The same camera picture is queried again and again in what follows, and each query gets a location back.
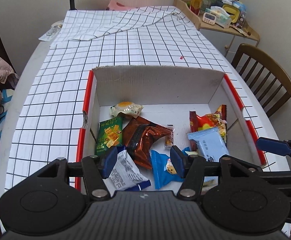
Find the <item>white digital timer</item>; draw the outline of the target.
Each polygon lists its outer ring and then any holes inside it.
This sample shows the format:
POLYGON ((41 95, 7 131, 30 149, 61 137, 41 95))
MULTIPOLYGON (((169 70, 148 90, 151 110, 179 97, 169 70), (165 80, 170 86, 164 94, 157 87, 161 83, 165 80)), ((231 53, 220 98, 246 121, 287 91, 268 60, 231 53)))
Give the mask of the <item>white digital timer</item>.
POLYGON ((205 12, 202 16, 202 21, 206 24, 214 25, 216 23, 216 16, 209 12, 205 12))

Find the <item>light blue snack packet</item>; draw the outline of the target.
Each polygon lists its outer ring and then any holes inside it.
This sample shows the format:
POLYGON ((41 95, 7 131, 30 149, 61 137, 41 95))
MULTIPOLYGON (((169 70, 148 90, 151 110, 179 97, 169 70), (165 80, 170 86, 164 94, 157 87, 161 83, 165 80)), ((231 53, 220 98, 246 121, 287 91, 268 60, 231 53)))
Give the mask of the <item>light blue snack packet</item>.
POLYGON ((187 136, 190 141, 195 142, 199 153, 206 161, 218 162, 223 155, 229 155, 217 127, 188 133, 187 136))

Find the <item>green orange pastry packet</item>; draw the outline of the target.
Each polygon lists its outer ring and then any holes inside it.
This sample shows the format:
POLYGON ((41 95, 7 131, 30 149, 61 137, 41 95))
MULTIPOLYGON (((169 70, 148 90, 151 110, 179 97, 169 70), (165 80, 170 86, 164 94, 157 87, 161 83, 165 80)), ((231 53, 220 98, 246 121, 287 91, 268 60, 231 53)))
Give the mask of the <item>green orange pastry packet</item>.
POLYGON ((120 102, 110 108, 111 116, 117 117, 119 114, 125 114, 137 118, 143 110, 143 105, 134 102, 120 102))

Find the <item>yellow box on cabinet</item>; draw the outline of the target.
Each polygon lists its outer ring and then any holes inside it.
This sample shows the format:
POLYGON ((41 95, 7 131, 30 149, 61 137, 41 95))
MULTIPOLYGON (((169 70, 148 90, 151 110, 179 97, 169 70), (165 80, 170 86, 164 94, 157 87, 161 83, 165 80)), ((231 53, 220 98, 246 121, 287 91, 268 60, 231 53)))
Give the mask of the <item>yellow box on cabinet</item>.
POLYGON ((237 23, 239 16, 240 16, 240 10, 232 5, 224 4, 222 6, 225 12, 229 14, 229 17, 232 19, 231 23, 235 24, 237 23))

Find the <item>pale yellow snack bag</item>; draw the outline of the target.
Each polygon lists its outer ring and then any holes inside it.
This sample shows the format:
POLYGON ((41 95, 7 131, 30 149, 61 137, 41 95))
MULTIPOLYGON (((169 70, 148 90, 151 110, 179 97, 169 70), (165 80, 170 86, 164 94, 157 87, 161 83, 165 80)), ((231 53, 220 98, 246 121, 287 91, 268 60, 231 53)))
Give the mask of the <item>pale yellow snack bag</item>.
POLYGON ((210 189, 218 186, 218 177, 205 177, 202 185, 201 195, 206 194, 210 189))

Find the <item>blue cookie packet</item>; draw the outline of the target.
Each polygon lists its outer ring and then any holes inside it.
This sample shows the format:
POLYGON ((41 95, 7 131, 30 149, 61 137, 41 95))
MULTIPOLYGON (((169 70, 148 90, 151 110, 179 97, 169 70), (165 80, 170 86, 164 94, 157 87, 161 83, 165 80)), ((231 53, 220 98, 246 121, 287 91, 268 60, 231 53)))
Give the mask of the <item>blue cookie packet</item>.
POLYGON ((169 155, 151 151, 151 164, 154 175, 155 189, 160 190, 170 182, 181 184, 178 195, 192 196, 203 184, 205 160, 197 154, 188 155, 189 171, 185 178, 181 178, 174 169, 169 155))

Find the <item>pink item behind table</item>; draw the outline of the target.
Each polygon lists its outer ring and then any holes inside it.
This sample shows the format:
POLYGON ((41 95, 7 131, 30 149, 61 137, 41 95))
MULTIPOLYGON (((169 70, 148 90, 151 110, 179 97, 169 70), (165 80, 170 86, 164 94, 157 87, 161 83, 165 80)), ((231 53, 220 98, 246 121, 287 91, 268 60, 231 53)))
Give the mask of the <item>pink item behind table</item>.
POLYGON ((118 3, 115 0, 110 0, 106 10, 110 10, 110 11, 127 11, 127 10, 131 10, 131 9, 135 9, 135 7, 127 7, 125 5, 122 5, 120 3, 118 3))

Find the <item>green cracker packet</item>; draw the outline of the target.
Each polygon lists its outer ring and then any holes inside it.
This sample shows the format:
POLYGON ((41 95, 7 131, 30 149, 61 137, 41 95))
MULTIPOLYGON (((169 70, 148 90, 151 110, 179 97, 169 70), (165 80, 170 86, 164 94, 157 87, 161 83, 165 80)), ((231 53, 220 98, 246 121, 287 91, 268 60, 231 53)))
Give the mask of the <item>green cracker packet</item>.
POLYGON ((115 117, 100 122, 95 154, 101 156, 112 146, 123 145, 123 119, 115 117))

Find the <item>brown wooden chair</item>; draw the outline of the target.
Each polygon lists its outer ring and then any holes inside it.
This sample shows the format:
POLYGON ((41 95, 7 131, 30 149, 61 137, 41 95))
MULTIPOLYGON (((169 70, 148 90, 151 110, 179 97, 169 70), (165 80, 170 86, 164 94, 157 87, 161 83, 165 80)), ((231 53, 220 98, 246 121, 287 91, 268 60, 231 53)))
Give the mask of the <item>brown wooden chair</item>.
POLYGON ((231 65, 271 117, 291 98, 291 79, 287 72, 267 53, 242 43, 231 65))

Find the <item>red yellow snack bag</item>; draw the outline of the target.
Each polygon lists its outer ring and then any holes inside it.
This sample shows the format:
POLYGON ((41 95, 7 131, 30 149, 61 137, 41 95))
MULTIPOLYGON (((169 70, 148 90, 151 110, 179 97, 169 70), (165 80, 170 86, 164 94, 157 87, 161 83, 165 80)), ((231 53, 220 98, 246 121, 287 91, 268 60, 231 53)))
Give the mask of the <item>red yellow snack bag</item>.
POLYGON ((217 127, 224 143, 227 144, 227 106, 222 104, 214 113, 197 115, 196 111, 189 112, 190 131, 198 132, 217 127))

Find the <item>brown foil snack packet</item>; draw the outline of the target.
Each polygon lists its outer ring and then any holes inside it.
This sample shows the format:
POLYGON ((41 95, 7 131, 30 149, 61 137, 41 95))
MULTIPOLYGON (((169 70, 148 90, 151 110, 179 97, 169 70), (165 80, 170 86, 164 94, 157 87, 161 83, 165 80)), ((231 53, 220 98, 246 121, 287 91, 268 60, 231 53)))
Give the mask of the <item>brown foil snack packet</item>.
POLYGON ((135 164, 151 170, 150 148, 157 140, 172 133, 171 129, 138 116, 131 118, 123 128, 123 145, 135 164))

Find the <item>white blue printed packet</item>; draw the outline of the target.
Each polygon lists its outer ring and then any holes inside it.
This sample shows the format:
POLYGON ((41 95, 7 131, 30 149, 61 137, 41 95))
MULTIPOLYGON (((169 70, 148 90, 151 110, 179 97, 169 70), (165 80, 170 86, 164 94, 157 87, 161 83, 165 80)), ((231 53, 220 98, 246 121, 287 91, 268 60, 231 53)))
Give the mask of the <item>white blue printed packet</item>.
POLYGON ((141 174, 124 146, 118 150, 117 162, 109 178, 104 180, 110 195, 115 191, 142 191, 151 186, 151 181, 141 174))

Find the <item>paper packet at table edge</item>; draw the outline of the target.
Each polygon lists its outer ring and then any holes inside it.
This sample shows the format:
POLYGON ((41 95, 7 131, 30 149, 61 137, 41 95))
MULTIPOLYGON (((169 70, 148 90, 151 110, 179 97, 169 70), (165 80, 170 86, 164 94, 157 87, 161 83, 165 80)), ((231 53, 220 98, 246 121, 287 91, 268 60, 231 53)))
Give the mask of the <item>paper packet at table edge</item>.
POLYGON ((43 34, 39 38, 39 40, 44 41, 44 42, 48 42, 52 40, 56 35, 58 35, 62 26, 63 26, 63 21, 58 21, 58 22, 53 23, 50 29, 45 34, 43 34))

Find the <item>red white cardboard box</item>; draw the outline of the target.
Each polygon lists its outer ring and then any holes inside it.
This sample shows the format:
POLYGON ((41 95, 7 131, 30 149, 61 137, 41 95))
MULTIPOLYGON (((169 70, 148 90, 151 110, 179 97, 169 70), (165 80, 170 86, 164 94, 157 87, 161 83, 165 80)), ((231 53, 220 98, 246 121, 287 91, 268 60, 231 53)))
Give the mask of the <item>red white cardboard box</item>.
POLYGON ((99 124, 110 118, 110 108, 131 101, 143 106, 141 116, 174 127, 174 143, 188 146, 189 113, 213 113, 227 106, 227 148, 230 155, 266 164, 255 146, 258 135, 244 113, 245 104, 229 75, 218 70, 168 66, 106 66, 90 70, 82 108, 76 160, 94 153, 99 124))

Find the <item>tissue box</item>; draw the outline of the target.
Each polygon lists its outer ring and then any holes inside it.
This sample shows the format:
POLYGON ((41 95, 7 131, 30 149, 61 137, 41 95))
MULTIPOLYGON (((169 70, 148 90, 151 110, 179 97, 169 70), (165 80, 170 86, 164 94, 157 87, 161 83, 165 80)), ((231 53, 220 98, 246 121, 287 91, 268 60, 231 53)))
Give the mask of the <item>tissue box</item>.
POLYGON ((224 29, 227 29, 231 25, 232 19, 229 17, 229 14, 224 11, 222 7, 211 6, 206 8, 205 12, 209 12, 216 16, 216 24, 221 26, 224 29))

